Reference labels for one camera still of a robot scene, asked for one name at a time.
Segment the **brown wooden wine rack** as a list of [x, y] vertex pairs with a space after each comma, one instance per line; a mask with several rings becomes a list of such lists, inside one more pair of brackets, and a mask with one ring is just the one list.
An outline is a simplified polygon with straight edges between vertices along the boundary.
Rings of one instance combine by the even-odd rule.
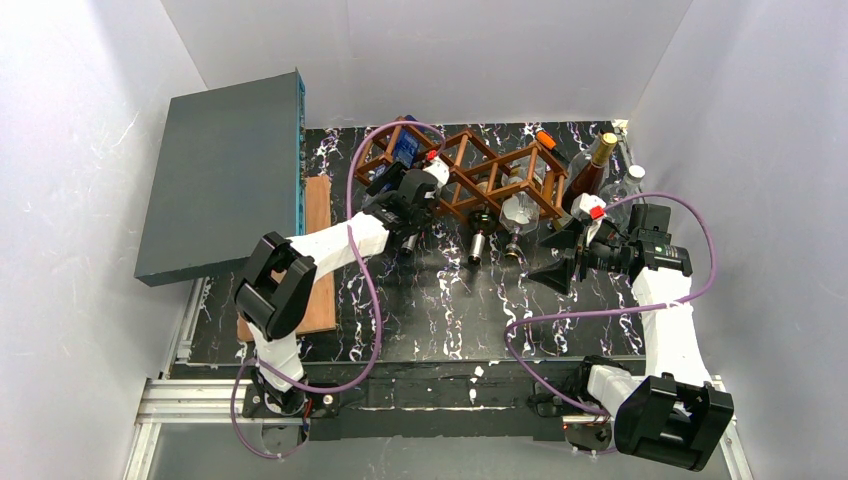
[[[391, 129], [390, 123], [374, 130]], [[450, 177], [444, 187], [446, 196], [436, 204], [436, 214], [450, 214], [468, 223], [467, 217], [473, 210], [486, 207], [498, 214], [507, 196], [523, 190], [538, 203], [541, 219], [553, 220], [564, 216], [561, 202], [567, 180], [565, 167], [536, 140], [509, 153], [498, 154], [470, 129], [446, 137], [428, 123], [419, 122], [418, 127], [431, 142], [431, 147], [416, 158], [415, 167], [425, 166], [425, 158], [430, 151], [436, 151], [450, 167]], [[351, 167], [354, 178], [363, 144], [376, 136], [374, 130], [362, 140], [353, 155]], [[518, 184], [504, 185], [504, 177], [510, 172], [510, 167], [527, 156], [530, 157], [527, 179]]]

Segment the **dark bottle gold cap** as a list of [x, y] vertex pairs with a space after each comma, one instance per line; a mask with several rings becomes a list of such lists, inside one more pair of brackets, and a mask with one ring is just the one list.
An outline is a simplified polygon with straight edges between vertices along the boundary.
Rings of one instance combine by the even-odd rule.
[[599, 192], [617, 143], [618, 137], [614, 133], [602, 133], [597, 137], [597, 145], [588, 160], [581, 164], [579, 170], [574, 169], [575, 175], [571, 178], [561, 202], [567, 214], [571, 214], [572, 205], [580, 195], [595, 195]]

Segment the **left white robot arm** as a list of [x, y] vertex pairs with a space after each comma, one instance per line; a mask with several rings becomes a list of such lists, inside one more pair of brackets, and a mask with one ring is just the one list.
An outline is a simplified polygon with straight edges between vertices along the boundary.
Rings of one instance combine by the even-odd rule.
[[315, 233], [284, 238], [264, 235], [248, 259], [234, 294], [237, 312], [253, 335], [257, 373], [266, 389], [284, 395], [307, 390], [297, 352], [314, 284], [348, 264], [379, 255], [393, 237], [406, 239], [433, 219], [450, 172], [440, 159], [418, 169], [394, 164], [396, 187], [373, 196], [366, 208], [343, 223]]

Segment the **dark grey box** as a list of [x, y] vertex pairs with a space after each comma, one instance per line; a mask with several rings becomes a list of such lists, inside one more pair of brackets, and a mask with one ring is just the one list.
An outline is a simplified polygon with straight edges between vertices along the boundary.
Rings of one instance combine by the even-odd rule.
[[298, 71], [171, 99], [134, 271], [157, 287], [241, 269], [305, 230]]

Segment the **clear bottle black cap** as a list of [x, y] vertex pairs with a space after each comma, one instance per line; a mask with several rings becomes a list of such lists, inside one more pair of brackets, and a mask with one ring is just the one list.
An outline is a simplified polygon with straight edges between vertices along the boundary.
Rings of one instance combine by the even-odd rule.
[[[604, 133], [598, 133], [594, 138], [593, 142], [588, 147], [575, 154], [574, 157], [571, 159], [571, 162], [568, 166], [568, 183], [566, 184], [566, 190], [569, 190], [571, 188], [571, 184], [577, 178], [579, 173], [591, 163], [592, 158], [594, 157], [596, 151], [602, 143], [603, 137]], [[608, 174], [608, 170], [609, 163], [606, 163], [602, 168], [602, 173], [598, 177], [597, 185], [593, 190], [590, 190], [590, 193], [597, 194], [600, 191], [601, 186]]]

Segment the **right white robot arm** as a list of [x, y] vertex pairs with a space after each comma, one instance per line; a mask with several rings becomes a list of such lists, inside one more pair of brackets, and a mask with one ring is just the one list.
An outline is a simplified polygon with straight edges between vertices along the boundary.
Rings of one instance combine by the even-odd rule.
[[693, 268], [688, 251], [668, 231], [671, 209], [636, 204], [617, 225], [594, 195], [581, 195], [566, 226], [544, 240], [562, 253], [532, 280], [559, 293], [587, 271], [625, 274], [640, 307], [645, 373], [587, 356], [560, 387], [561, 400], [587, 400], [612, 422], [618, 452], [690, 471], [708, 463], [734, 415], [730, 394], [712, 383], [696, 338], [688, 300]]

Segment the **dark bottle silver cap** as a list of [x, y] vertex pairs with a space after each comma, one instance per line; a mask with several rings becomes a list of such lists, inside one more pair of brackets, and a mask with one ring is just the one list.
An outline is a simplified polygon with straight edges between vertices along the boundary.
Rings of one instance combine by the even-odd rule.
[[403, 256], [411, 256], [414, 253], [418, 238], [420, 235], [418, 233], [412, 234], [408, 236], [406, 239], [402, 241], [399, 247], [399, 252]]

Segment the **brown wooden board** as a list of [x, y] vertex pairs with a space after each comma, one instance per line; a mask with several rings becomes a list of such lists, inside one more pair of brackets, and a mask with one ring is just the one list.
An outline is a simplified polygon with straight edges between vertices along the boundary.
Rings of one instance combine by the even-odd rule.
[[[305, 227], [314, 233], [331, 225], [331, 180], [329, 176], [305, 181]], [[318, 280], [312, 289], [308, 308], [298, 326], [298, 335], [334, 330], [337, 325], [335, 281], [332, 273]]]

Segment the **clear bottle white neck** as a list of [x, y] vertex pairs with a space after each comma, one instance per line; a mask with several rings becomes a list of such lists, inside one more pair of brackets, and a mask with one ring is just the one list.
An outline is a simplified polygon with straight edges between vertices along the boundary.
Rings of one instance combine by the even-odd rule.
[[630, 165], [626, 174], [599, 191], [599, 197], [611, 205], [628, 196], [634, 195], [640, 188], [641, 182], [646, 175], [646, 170], [637, 164]]

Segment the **clear square bottle dark cap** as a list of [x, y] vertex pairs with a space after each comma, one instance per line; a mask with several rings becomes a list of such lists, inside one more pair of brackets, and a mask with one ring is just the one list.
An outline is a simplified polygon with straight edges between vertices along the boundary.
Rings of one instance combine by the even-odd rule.
[[[517, 160], [504, 177], [504, 185], [518, 184], [526, 180], [529, 166], [529, 156]], [[507, 257], [518, 259], [523, 255], [520, 243], [526, 235], [537, 229], [539, 214], [538, 203], [523, 190], [518, 190], [504, 199], [499, 221], [510, 234], [510, 240], [504, 248]]]

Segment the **dark bottle grey cap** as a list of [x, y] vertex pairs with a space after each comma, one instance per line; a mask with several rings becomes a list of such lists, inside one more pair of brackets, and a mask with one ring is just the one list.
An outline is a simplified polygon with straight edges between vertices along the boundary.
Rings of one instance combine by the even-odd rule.
[[488, 238], [496, 231], [499, 221], [486, 207], [472, 211], [467, 219], [472, 233], [468, 252], [468, 263], [476, 266], [481, 263]]

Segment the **blue square glass bottle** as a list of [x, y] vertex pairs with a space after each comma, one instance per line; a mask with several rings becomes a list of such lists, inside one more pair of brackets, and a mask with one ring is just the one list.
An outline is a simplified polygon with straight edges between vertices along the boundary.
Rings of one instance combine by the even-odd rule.
[[419, 121], [406, 115], [390, 123], [391, 129], [374, 130], [359, 154], [355, 178], [366, 186], [366, 195], [376, 197], [396, 190], [405, 172], [415, 167], [416, 158], [431, 147], [418, 127]]

